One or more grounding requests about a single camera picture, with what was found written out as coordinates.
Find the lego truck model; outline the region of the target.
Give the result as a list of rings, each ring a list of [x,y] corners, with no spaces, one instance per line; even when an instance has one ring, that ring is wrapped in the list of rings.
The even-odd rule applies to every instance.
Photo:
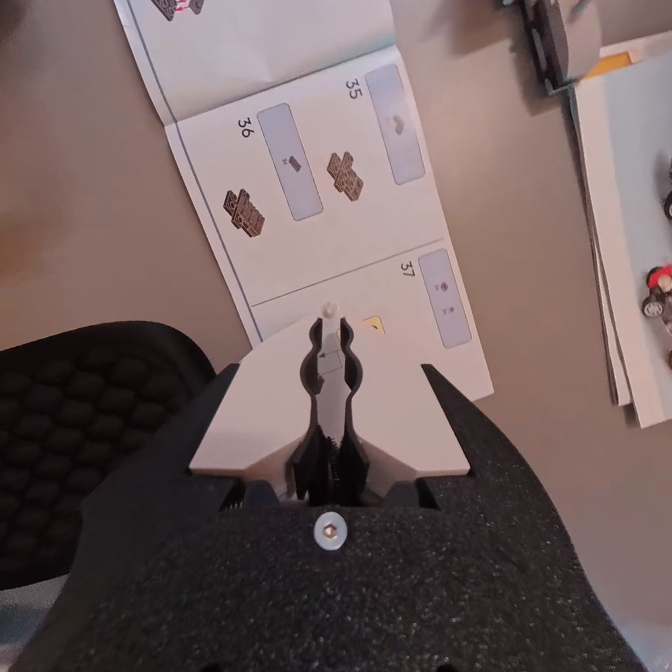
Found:
[[[523,21],[536,77],[547,96],[568,90],[599,63],[601,24],[594,1],[496,1]]]

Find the closed lego instruction booklet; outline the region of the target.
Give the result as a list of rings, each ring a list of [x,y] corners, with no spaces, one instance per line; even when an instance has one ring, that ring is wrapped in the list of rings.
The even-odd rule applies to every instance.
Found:
[[[671,31],[609,45],[570,90],[610,393],[671,420]]]

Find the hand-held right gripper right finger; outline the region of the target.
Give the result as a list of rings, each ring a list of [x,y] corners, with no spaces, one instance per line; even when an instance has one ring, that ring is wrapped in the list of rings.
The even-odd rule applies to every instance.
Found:
[[[379,497],[418,478],[464,476],[469,462],[419,357],[404,340],[341,319],[345,356],[345,434],[368,463],[366,489]]]

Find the black padded wrist rest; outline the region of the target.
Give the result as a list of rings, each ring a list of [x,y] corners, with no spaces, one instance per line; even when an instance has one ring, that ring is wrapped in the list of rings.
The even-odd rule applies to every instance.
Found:
[[[83,500],[215,375],[189,336],[147,321],[1,350],[1,590],[69,572]]]

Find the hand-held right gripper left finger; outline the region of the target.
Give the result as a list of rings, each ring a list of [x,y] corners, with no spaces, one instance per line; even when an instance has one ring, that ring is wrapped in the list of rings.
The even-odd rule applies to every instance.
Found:
[[[194,475],[264,481],[304,499],[319,450],[317,359],[323,319],[303,318],[240,363],[191,459]]]

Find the open lego instruction booklet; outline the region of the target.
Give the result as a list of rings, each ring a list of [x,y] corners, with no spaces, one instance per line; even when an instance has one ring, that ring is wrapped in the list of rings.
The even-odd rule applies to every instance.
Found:
[[[391,3],[114,5],[251,346],[332,300],[492,394]]]

